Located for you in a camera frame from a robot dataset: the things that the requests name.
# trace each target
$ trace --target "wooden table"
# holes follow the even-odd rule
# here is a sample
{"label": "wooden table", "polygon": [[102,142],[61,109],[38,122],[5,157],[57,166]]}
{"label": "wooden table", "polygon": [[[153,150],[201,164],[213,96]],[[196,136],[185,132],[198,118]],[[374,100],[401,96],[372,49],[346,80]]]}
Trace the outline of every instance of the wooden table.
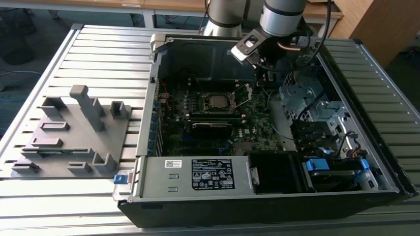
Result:
{"label": "wooden table", "polygon": [[[252,0],[249,17],[258,20],[262,0]],[[202,17],[205,6],[202,0],[1,0],[0,6],[48,10],[117,12],[142,14],[146,28],[154,28],[156,15]],[[308,3],[302,13],[312,24],[321,24],[320,34],[325,30],[326,7],[321,3]],[[332,13],[329,32],[342,18],[340,12]]]}
{"label": "wooden table", "polygon": [[385,67],[409,45],[420,29],[418,0],[334,0],[345,17],[333,38],[360,39]]}

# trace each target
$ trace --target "label sticker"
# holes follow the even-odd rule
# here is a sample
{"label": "label sticker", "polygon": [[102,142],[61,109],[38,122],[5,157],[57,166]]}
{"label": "label sticker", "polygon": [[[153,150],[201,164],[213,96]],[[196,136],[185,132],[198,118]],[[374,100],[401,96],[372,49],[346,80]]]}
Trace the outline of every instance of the label sticker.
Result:
{"label": "label sticker", "polygon": [[121,4],[122,6],[140,7],[138,4]]}
{"label": "label sticker", "polygon": [[182,161],[181,160],[165,160],[165,168],[181,168]]}
{"label": "label sticker", "polygon": [[194,190],[234,189],[232,159],[192,160]]}

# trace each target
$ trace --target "floor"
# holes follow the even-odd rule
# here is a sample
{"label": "floor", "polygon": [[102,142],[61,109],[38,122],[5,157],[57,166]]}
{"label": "floor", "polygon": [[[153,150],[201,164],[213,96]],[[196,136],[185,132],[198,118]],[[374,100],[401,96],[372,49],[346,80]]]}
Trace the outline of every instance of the floor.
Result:
{"label": "floor", "polygon": [[[129,14],[58,11],[60,18],[53,20],[46,10],[33,10],[32,20],[37,31],[28,35],[26,41],[34,51],[36,57],[24,65],[8,65],[0,59],[0,70],[30,70],[42,72],[61,41],[73,23],[106,26],[132,27]],[[197,30],[201,18],[198,17],[166,17],[157,16],[157,27]],[[386,68],[386,72],[413,105],[420,108],[420,96],[416,88],[420,88],[420,56],[405,58],[398,55]],[[10,74],[0,77],[5,89],[0,91],[0,98],[8,100],[25,99],[37,82],[37,75]],[[22,102],[0,101],[0,137],[8,128]]]}

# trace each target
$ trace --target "table leg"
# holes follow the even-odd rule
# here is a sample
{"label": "table leg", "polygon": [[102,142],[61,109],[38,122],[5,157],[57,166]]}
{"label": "table leg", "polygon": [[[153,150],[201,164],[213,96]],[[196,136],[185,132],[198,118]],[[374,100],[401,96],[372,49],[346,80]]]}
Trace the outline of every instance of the table leg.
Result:
{"label": "table leg", "polygon": [[145,28],[156,27],[156,15],[153,9],[142,9],[144,25]]}
{"label": "table leg", "polygon": [[130,16],[132,26],[141,27],[141,15],[130,13],[129,16]]}
{"label": "table leg", "polygon": [[52,19],[58,19],[58,10],[48,10]]}

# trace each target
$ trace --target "black hose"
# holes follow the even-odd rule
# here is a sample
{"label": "black hose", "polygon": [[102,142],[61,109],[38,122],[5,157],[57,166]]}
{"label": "black hose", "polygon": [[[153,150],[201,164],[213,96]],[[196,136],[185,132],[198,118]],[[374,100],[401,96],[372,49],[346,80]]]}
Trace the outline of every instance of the black hose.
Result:
{"label": "black hose", "polygon": [[324,96],[325,94],[325,91],[322,90],[320,92],[320,94],[314,97],[313,101],[308,104],[308,106],[301,110],[301,112],[298,113],[298,116],[297,116],[297,120],[300,120],[302,114],[309,111],[309,109],[313,107],[313,105],[320,101],[321,97]]}

